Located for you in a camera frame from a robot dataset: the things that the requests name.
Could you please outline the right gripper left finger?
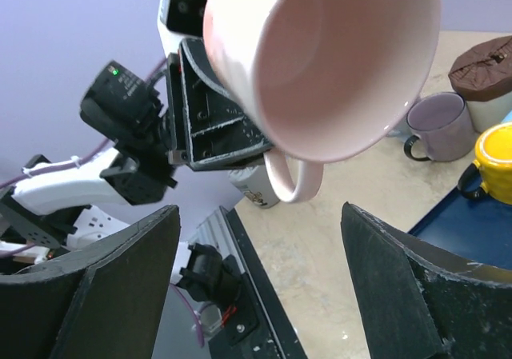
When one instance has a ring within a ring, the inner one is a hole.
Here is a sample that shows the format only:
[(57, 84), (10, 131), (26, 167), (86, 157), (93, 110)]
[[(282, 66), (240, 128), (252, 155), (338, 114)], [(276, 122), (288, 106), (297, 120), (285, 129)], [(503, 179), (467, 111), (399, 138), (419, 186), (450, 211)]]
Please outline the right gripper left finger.
[(1, 277), (3, 358), (149, 358), (180, 234), (167, 205), (87, 247)]

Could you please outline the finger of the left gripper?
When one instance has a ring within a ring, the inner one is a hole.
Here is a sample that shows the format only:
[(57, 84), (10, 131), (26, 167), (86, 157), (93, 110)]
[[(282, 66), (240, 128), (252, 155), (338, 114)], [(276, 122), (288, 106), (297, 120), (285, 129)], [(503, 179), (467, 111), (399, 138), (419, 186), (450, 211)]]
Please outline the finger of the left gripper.
[(187, 122), (188, 166), (194, 171), (236, 170), (258, 164), (273, 144), (245, 115)]
[(179, 81), (185, 106), (205, 106), (208, 93), (212, 93), (214, 99), (219, 100), (222, 104), (238, 106), (213, 71), (202, 39), (186, 38), (181, 40), (178, 57)]

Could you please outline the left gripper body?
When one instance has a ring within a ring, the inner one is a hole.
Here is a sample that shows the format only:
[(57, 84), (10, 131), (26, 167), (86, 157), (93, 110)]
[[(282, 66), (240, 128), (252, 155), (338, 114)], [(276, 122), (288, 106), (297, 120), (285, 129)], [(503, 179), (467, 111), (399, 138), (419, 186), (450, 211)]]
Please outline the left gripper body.
[(186, 131), (183, 121), (182, 80), (180, 58), (170, 54), (166, 60), (166, 89), (168, 101), (169, 162), (186, 163)]

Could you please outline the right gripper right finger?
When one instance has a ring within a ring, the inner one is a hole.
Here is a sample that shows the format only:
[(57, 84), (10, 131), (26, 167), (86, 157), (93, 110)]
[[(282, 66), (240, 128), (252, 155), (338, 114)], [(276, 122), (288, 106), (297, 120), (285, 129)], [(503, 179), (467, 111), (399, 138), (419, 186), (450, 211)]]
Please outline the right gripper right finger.
[(342, 243), (372, 358), (509, 358), (511, 272), (345, 203)]

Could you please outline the pink mug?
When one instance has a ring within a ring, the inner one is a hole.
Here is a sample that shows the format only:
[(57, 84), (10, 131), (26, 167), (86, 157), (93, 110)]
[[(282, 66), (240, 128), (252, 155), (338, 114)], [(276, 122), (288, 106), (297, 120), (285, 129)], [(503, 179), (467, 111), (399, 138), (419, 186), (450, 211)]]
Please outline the pink mug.
[(422, 90), (441, 0), (207, 0), (220, 82), (270, 139), (281, 201), (313, 198), (326, 164), (384, 138)]

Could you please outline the mauve wavy mug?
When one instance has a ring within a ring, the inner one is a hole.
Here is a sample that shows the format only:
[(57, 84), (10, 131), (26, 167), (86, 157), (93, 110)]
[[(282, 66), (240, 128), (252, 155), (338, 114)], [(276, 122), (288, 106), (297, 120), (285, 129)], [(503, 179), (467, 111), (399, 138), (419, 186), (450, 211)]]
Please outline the mauve wavy mug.
[(467, 155), (478, 138), (464, 98), (455, 92), (420, 99), (406, 116), (411, 135), (404, 154), (417, 162), (452, 162)]

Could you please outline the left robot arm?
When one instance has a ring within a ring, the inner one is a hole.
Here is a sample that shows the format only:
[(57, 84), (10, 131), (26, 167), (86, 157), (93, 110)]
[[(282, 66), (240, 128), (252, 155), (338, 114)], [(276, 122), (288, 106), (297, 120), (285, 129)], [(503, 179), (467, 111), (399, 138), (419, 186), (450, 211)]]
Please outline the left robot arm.
[(38, 264), (57, 249), (81, 249), (125, 226), (100, 204), (161, 201), (176, 186), (179, 166), (259, 166), (272, 146), (216, 78), (199, 38), (183, 39), (148, 80), (110, 62), (87, 90), (80, 115), (107, 143), (64, 162), (37, 155), (2, 184), (2, 232), (21, 238), (2, 242), (2, 257)]

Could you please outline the yellow mug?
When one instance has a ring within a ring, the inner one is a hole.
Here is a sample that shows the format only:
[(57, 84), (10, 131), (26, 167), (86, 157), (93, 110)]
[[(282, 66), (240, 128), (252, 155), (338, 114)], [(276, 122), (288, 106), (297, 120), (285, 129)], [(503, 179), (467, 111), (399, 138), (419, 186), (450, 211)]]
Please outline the yellow mug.
[(484, 131), (475, 142), (474, 155), (458, 179), (459, 193), (473, 201), (490, 196), (511, 205), (511, 123)]

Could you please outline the grey cup at edge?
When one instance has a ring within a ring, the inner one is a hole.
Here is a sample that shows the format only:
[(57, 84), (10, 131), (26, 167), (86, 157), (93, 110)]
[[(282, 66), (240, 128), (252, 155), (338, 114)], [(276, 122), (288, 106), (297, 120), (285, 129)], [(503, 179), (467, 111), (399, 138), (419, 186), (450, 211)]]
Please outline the grey cup at edge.
[(264, 165), (251, 166), (228, 173), (230, 183), (258, 208), (268, 209), (280, 202)]

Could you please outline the dark blue tray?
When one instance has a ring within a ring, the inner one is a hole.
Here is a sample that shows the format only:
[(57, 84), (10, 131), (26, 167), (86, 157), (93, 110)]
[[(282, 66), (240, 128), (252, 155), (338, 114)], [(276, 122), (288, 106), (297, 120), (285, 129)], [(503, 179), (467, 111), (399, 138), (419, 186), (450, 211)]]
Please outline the dark blue tray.
[(472, 261), (511, 268), (511, 206), (480, 187), (480, 173), (469, 165), (452, 189), (409, 234)]

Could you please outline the brown lidded white jar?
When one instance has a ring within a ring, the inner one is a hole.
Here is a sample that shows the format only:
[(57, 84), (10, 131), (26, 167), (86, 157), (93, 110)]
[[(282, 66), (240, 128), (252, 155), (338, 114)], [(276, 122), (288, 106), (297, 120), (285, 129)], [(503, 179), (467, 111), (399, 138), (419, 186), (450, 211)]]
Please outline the brown lidded white jar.
[(471, 47), (455, 59), (448, 78), (477, 132), (497, 125), (511, 111), (511, 36)]

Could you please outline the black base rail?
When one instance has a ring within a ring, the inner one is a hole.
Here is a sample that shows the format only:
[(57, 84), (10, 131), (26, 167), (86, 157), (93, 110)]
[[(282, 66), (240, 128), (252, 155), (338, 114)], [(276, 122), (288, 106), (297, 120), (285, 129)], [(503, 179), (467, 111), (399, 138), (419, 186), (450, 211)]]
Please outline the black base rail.
[(278, 295), (235, 210), (216, 209), (176, 254), (171, 282), (212, 358), (304, 358)]

